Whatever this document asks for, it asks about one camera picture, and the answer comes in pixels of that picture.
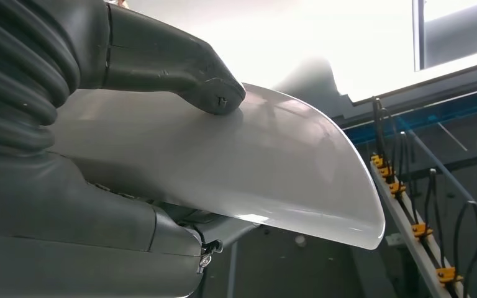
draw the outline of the glossy white surface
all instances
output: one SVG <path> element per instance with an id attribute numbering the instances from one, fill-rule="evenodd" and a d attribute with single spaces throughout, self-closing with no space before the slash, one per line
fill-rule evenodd
<path id="1" fill-rule="evenodd" d="M 245 87 L 226 117 L 171 93 L 80 90 L 51 127 L 52 150 L 121 192 L 375 248 L 383 210 L 344 133 L 298 99 Z"/>

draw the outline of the gray wall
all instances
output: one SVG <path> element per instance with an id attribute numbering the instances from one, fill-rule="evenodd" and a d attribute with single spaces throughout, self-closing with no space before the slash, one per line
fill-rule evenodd
<path id="1" fill-rule="evenodd" d="M 426 67 L 477 53 L 477 6 L 425 23 Z"/>
<path id="2" fill-rule="evenodd" d="M 261 227 L 238 242 L 235 298 L 361 298 L 364 297 L 347 245 Z M 226 297 L 229 249 L 215 255 L 209 267 L 204 298 Z"/>

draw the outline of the gray robot arm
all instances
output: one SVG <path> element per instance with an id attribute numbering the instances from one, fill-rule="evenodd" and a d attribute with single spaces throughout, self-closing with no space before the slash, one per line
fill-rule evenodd
<path id="1" fill-rule="evenodd" d="M 218 115 L 245 95 L 211 47 L 161 22 L 101 0 L 0 0 L 0 296 L 189 295 L 218 242 L 46 151 L 76 88 L 171 91 Z"/>

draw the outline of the metal frame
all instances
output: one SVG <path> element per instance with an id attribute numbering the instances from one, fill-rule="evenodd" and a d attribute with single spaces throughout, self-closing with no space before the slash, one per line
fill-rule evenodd
<path id="1" fill-rule="evenodd" d="M 407 248 L 411 252 L 414 261 L 416 261 L 416 264 L 418 265 L 419 272 L 421 273 L 421 276 L 423 277 L 427 288 L 432 294 L 432 297 L 451 298 L 452 296 L 450 295 L 450 293 L 444 287 L 442 287 L 440 281 L 438 280 L 438 276 L 436 275 L 436 268 L 433 264 L 431 257 L 427 254 L 421 242 L 414 237 L 414 234 L 412 233 L 411 222 L 407 217 L 407 214 L 405 214 L 405 212 L 403 211 L 403 207 L 401 206 L 399 201 L 392 196 L 388 184 L 386 184 L 384 179 L 381 177 L 379 169 L 372 162 L 370 164 L 370 172 L 374 179 L 374 182 L 376 183 L 378 192 L 381 195 L 381 199 L 389 209 L 392 218 L 397 225 L 398 230 L 403 236 L 403 240 L 405 241 Z M 405 192 L 402 193 L 402 201 L 406 211 L 408 212 L 408 216 L 413 218 L 414 214 L 411 208 L 411 199 Z M 419 213 L 417 214 L 417 217 L 419 219 L 420 224 L 422 224 L 424 221 L 422 220 L 422 217 Z M 426 243 L 434 256 L 440 255 L 440 248 L 436 244 L 436 241 L 432 235 L 427 236 Z M 446 266 L 450 266 L 447 259 L 445 259 L 445 264 Z M 461 282 L 457 282 L 455 284 L 455 291 L 458 297 L 462 297 L 463 286 Z"/>
<path id="2" fill-rule="evenodd" d="M 414 42 L 414 71 L 425 68 L 425 0 L 412 0 L 412 33 Z"/>
<path id="3" fill-rule="evenodd" d="M 425 145 L 425 143 L 420 140 L 420 138 L 412 131 L 407 131 L 408 134 L 414 139 L 414 141 L 425 151 L 425 153 L 434 161 L 436 166 L 440 171 L 449 179 L 449 181 L 461 192 L 463 197 L 467 201 L 475 201 L 474 197 L 461 185 L 461 183 L 454 177 L 451 172 L 443 165 L 443 163 L 430 151 L 430 149 Z"/>

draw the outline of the bolt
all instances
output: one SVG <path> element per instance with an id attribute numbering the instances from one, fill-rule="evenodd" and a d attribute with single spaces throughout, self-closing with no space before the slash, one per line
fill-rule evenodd
<path id="1" fill-rule="evenodd" d="M 219 106 L 225 107 L 227 101 L 223 97 L 219 97 Z"/>
<path id="2" fill-rule="evenodd" d="M 200 260 L 200 267 L 205 268 L 209 263 L 211 263 L 211 255 L 205 255 Z"/>

